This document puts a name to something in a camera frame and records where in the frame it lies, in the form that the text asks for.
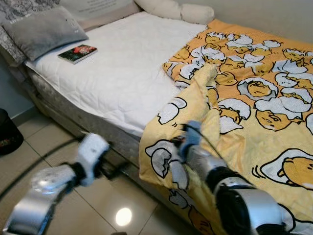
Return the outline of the dark green red book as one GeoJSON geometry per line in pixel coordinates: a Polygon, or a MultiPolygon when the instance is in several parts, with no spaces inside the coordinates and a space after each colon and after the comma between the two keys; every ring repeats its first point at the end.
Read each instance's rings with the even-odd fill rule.
{"type": "Polygon", "coordinates": [[[76,64],[87,57],[95,54],[98,51],[96,47],[88,45],[79,45],[63,53],[58,54],[58,58],[70,62],[71,64],[76,64]]]}

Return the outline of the yellow egg cartoon blanket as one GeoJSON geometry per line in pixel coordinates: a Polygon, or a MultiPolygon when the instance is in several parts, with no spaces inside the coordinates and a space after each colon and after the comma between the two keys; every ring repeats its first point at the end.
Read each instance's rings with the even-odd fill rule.
{"type": "Polygon", "coordinates": [[[203,235],[226,235],[215,198],[184,164],[158,172],[147,148],[201,123],[201,145],[297,221],[313,212],[313,45],[214,20],[163,64],[179,93],[145,127],[139,177],[203,235]]]}

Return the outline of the grey fabric bed base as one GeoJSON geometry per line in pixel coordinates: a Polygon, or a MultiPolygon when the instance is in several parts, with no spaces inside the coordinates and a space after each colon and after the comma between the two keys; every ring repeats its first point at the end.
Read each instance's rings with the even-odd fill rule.
{"type": "Polygon", "coordinates": [[[139,188],[146,193],[157,196],[158,190],[139,178],[138,144],[139,137],[125,132],[122,128],[90,114],[57,92],[52,85],[33,69],[22,65],[18,67],[20,74],[24,76],[22,86],[34,101],[35,106],[45,115],[52,118],[70,134],[80,136],[87,132],[101,135],[111,142],[112,153],[107,154],[105,159],[112,163],[128,163],[123,170],[139,188]]]}

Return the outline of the black mesh waste bin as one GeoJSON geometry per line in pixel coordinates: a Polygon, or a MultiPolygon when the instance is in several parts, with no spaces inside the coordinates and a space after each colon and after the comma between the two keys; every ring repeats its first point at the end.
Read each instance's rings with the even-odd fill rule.
{"type": "Polygon", "coordinates": [[[10,119],[8,112],[0,108],[0,155],[11,154],[24,142],[24,136],[10,119]]]}

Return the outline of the white quilted mattress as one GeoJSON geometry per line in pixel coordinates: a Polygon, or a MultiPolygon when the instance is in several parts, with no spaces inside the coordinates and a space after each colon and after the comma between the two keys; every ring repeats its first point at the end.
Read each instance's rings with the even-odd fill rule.
{"type": "Polygon", "coordinates": [[[72,64],[60,53],[71,43],[28,61],[73,106],[140,137],[145,126],[179,93],[163,63],[206,25],[141,12],[88,31],[96,53],[72,64]]]}

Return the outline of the plain grey pillow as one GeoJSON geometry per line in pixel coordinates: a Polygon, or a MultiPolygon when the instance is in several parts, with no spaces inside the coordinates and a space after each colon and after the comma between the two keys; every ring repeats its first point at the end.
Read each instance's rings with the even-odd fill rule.
{"type": "Polygon", "coordinates": [[[88,39],[77,20],[62,6],[3,22],[2,27],[19,52],[30,60],[57,47],[88,39]]]}

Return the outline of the beige headboard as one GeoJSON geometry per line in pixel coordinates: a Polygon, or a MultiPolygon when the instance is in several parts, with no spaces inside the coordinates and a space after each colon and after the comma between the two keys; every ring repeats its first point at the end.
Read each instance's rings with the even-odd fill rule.
{"type": "Polygon", "coordinates": [[[79,20],[78,24],[85,32],[100,27],[101,25],[110,24],[116,22],[124,17],[128,17],[132,14],[141,12],[141,8],[134,2],[127,4],[127,6],[119,7],[115,10],[109,10],[108,12],[96,17],[87,17],[85,20],[79,20]]]}

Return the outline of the white printed pillow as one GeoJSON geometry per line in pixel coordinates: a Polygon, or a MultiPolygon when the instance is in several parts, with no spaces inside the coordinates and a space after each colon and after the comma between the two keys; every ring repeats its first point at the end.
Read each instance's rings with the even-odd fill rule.
{"type": "Polygon", "coordinates": [[[77,20],[112,13],[122,13],[122,16],[127,16],[140,11],[134,0],[60,0],[60,6],[65,7],[77,20]]]}

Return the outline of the long cream bolster pillow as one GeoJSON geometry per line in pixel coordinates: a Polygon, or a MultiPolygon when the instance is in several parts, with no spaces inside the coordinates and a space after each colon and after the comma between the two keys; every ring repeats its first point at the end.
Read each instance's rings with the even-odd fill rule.
{"type": "Polygon", "coordinates": [[[141,9],[158,17],[181,20],[181,4],[175,0],[134,0],[141,9]]]}

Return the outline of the grey floral patterned pillow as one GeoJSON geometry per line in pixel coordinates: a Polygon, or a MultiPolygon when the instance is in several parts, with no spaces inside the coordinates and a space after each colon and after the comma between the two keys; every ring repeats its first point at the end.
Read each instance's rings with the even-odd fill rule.
{"type": "Polygon", "coordinates": [[[2,23],[18,20],[31,13],[49,10],[59,4],[60,0],[0,0],[0,55],[9,66],[20,65],[25,61],[25,54],[10,38],[2,27],[2,23]]]}

